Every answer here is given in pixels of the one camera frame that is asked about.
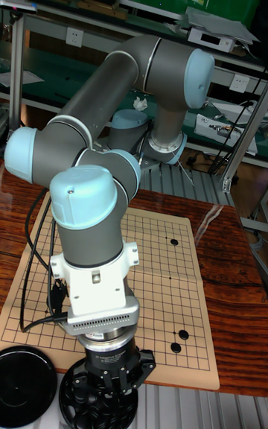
black cable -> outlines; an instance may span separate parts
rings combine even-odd
[[[20,326],[22,332],[26,331],[25,327],[24,327],[24,309],[25,309],[26,290],[27,290],[29,275],[30,275],[30,271],[31,271],[31,265],[33,263],[33,259],[34,259],[35,251],[36,251],[36,245],[37,245],[37,242],[38,242],[38,239],[39,239],[39,235],[40,235],[40,232],[41,232],[42,225],[44,224],[45,216],[48,213],[48,209],[49,209],[50,203],[51,203],[51,200],[49,199],[48,202],[47,202],[47,204],[46,204],[46,206],[45,206],[45,211],[44,211],[44,213],[43,213],[43,215],[41,217],[41,221],[40,221],[40,223],[38,225],[36,236],[35,236],[34,241],[33,241],[33,248],[31,250],[30,258],[29,258],[27,269],[26,269],[26,272],[25,272],[25,280],[24,280],[23,289],[22,289],[22,301],[21,301],[21,308],[20,308],[20,315],[19,315],[19,326]]]
[[[145,140],[146,135],[149,133],[149,131],[151,131],[152,123],[153,123],[153,120],[152,120],[152,119],[150,119],[150,120],[148,121],[148,124],[147,124],[147,128],[146,128],[146,130],[142,133],[142,135],[138,138],[138,140],[137,140],[137,141],[134,143],[134,145],[132,146],[132,148],[131,148],[131,150],[130,150],[130,154],[135,153],[135,149],[136,149],[136,148],[137,148],[137,146],[140,144],[140,142],[142,141],[142,139],[143,139],[143,140]]]
[[[68,313],[65,311],[64,313],[61,313],[59,315],[54,314],[50,317],[40,318],[40,320],[36,320],[35,322],[29,323],[29,325],[25,326],[23,328],[22,333],[26,333],[26,331],[29,331],[31,328],[33,328],[36,325],[42,325],[42,323],[62,323],[67,320]]]
[[[255,91],[256,91],[256,89],[258,88],[258,86],[259,86],[259,84],[260,84],[261,80],[262,80],[262,79],[263,79],[263,77],[265,76],[265,72],[266,72],[266,70],[267,70],[267,69],[264,69],[264,70],[263,70],[263,72],[262,72],[262,74],[261,74],[261,76],[259,77],[258,82],[256,83],[255,88],[254,88],[254,90],[253,90],[253,92],[252,92],[252,97],[254,96]],[[229,132],[229,134],[228,134],[228,135],[227,135],[227,137],[226,137],[226,140],[224,141],[223,145],[221,146],[221,148],[220,148],[220,150],[219,150],[218,154],[216,155],[216,157],[215,157],[215,159],[214,159],[213,163],[211,164],[211,167],[208,169],[208,173],[209,173],[209,174],[213,174],[213,173],[217,172],[217,171],[218,171],[218,169],[220,169],[220,167],[223,165],[224,161],[225,161],[226,159],[228,159],[228,158],[229,158],[230,154],[232,154],[232,152],[233,152],[233,151],[235,150],[235,148],[237,147],[238,142],[240,141],[240,138],[237,140],[237,142],[234,144],[234,146],[232,146],[232,148],[228,151],[228,153],[227,153],[227,154],[226,154],[226,155],[225,155],[225,156],[220,160],[220,162],[218,161],[218,159],[219,159],[219,157],[220,157],[220,153],[221,153],[222,151],[224,151],[224,150],[225,150],[226,142],[229,140],[229,137],[230,137],[230,135],[231,135],[232,131],[234,130],[234,128],[235,128],[235,126],[236,126],[236,124],[239,122],[239,120],[240,120],[240,118],[241,118],[241,116],[242,116],[243,112],[244,112],[244,111],[245,111],[245,109],[246,109],[246,106],[247,106],[246,104],[243,106],[243,109],[242,109],[241,113],[240,113],[240,114],[239,114],[239,116],[236,118],[235,122],[233,123],[233,125],[232,125],[232,127],[231,127],[231,129],[230,129],[230,132]]]
[[[39,196],[36,199],[37,202],[38,202],[38,198],[40,198],[42,196],[42,193],[44,191],[46,191],[46,189],[45,190],[42,189],[41,193],[39,194]],[[27,291],[27,286],[28,286],[29,275],[30,275],[30,271],[31,271],[31,265],[33,263],[34,256],[36,255],[36,253],[35,253],[36,252],[36,245],[37,245],[37,242],[38,242],[38,239],[39,239],[39,235],[40,235],[40,232],[41,232],[41,229],[42,229],[42,225],[44,224],[44,220],[45,220],[45,217],[46,217],[46,215],[48,213],[48,209],[49,209],[50,205],[51,205],[51,199],[49,198],[48,202],[47,202],[47,204],[45,206],[45,211],[43,212],[43,215],[41,217],[41,221],[40,221],[40,223],[38,225],[36,236],[35,236],[34,241],[33,241],[33,248],[31,249],[30,258],[29,258],[29,261],[28,261],[27,269],[26,269],[25,281],[24,281],[23,289],[22,289],[22,302],[21,302],[20,318],[19,318],[19,325],[20,325],[22,333],[25,333],[26,331],[29,331],[34,326],[40,325],[42,323],[49,323],[49,322],[57,322],[57,323],[59,323],[59,322],[63,322],[63,321],[67,320],[67,315],[68,315],[67,312],[60,313],[60,314],[55,314],[53,312],[53,309],[51,307],[50,291],[49,291],[48,292],[48,308],[49,308],[49,311],[51,312],[51,315],[49,317],[41,318],[40,320],[36,320],[36,321],[34,321],[32,323],[29,323],[29,325],[27,325],[27,326],[24,327],[25,297],[26,297],[26,291]],[[56,226],[55,224],[56,223],[55,223],[55,221],[53,219],[53,221],[52,221],[52,228],[51,228],[51,244],[50,244],[50,250],[49,250],[49,259],[50,259],[51,255],[53,253],[53,250],[54,250],[55,226]],[[47,270],[48,270],[48,286],[51,287],[51,266],[47,265],[46,267],[47,267]]]
[[[4,9],[1,9],[1,29],[0,29],[0,40],[4,33]]]
[[[26,220],[25,220],[25,235],[27,238],[27,242],[30,245],[30,248],[33,249],[33,242],[31,241],[30,233],[29,233],[29,223],[31,219],[31,215],[33,214],[33,211],[35,207],[37,206],[38,202],[42,199],[42,197],[45,195],[47,189],[43,188],[41,192],[38,194],[35,201],[32,203],[29,212],[27,214]],[[41,255],[37,252],[37,250],[34,250],[34,255],[38,258],[39,262],[45,267],[46,270],[48,270],[48,265],[45,263],[45,261],[42,259]]]
[[[54,250],[54,241],[55,241],[55,228],[56,228],[56,222],[54,219],[52,219],[51,223],[51,242],[50,242],[50,248],[49,248],[49,260],[48,260],[48,310],[50,311],[50,314],[53,316],[53,308],[51,305],[51,277],[52,277],[52,269],[51,269],[51,257],[53,255]]]

wall socket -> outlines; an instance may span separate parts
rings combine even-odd
[[[246,91],[248,82],[249,82],[249,77],[246,77],[246,75],[235,74],[229,89],[234,90],[234,92],[244,93]]]
[[[78,30],[77,28],[67,28],[66,43],[68,45],[73,45],[74,47],[82,47],[83,41],[83,30]]]

